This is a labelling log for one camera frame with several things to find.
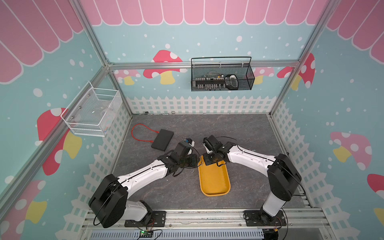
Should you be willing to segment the yellow plastic storage box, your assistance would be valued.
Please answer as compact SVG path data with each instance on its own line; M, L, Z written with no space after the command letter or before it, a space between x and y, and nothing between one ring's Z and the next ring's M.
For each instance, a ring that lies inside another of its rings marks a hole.
M198 167L200 188L207 197L218 197L231 190L227 166L218 167L216 164L206 165L205 156L201 156L201 165Z

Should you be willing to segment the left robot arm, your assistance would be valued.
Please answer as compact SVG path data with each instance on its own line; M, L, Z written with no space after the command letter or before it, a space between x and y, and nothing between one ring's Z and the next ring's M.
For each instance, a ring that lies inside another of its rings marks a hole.
M89 201L95 214L95 226L109 228L120 220L148 226L153 222L153 210L145 201L132 202L129 198L138 190L169 175L177 177L184 169L194 169L200 164L195 142L186 139L174 150L159 156L151 164L119 177L109 174L103 178Z

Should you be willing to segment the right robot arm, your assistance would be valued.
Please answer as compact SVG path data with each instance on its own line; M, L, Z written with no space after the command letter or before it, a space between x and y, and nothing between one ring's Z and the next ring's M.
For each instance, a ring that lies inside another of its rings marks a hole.
M204 138L206 149L204 162L207 166L216 164L222 167L233 163L252 169L268 178L270 193L260 210L256 211L256 218L270 224L278 214L283 213L283 206L291 201L302 177L289 157L285 154L277 156L264 155L240 147L233 142L221 143L213 135Z

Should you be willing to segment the black rectangular box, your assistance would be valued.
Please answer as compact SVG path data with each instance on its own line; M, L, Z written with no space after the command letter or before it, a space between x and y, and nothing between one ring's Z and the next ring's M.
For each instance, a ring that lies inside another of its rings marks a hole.
M153 141L151 148L165 152L173 136L174 136L174 132L161 129L157 137Z

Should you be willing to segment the black item in basket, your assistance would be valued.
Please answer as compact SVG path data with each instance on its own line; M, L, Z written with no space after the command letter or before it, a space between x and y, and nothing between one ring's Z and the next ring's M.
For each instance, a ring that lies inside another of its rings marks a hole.
M236 75L227 75L225 76L225 87L228 90L238 90L239 82Z

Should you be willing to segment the green circuit board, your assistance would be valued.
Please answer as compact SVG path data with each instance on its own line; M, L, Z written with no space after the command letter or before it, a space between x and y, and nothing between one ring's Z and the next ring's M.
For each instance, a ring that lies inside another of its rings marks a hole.
M152 238L154 235L153 231L142 231L140 230L139 238Z

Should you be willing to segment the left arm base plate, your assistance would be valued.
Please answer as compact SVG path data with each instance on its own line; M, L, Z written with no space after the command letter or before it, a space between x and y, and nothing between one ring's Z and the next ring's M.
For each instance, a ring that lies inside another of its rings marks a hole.
M124 226L126 228L144 228L144 227L164 227L165 226L165 220L166 220L166 211L154 211L147 213L144 218L137 222L133 220L126 220Z

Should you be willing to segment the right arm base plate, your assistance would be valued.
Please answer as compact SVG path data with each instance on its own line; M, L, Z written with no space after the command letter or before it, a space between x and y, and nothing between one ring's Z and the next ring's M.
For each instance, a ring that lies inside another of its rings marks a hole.
M243 219L246 221L247 227L281 228L287 225L287 219L282 210L279 210L274 217L268 215L264 210L245 210Z

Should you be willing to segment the aluminium front rail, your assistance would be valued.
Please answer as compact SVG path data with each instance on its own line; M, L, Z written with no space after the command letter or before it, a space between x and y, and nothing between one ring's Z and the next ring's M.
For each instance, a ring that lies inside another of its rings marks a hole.
M244 209L180 209L165 210L166 216L151 224L153 229L245 229L247 222L254 222L255 228L275 227L285 230L299 228L329 228L323 210L319 208L285 208L283 216L271 225L262 225L256 220L245 220Z

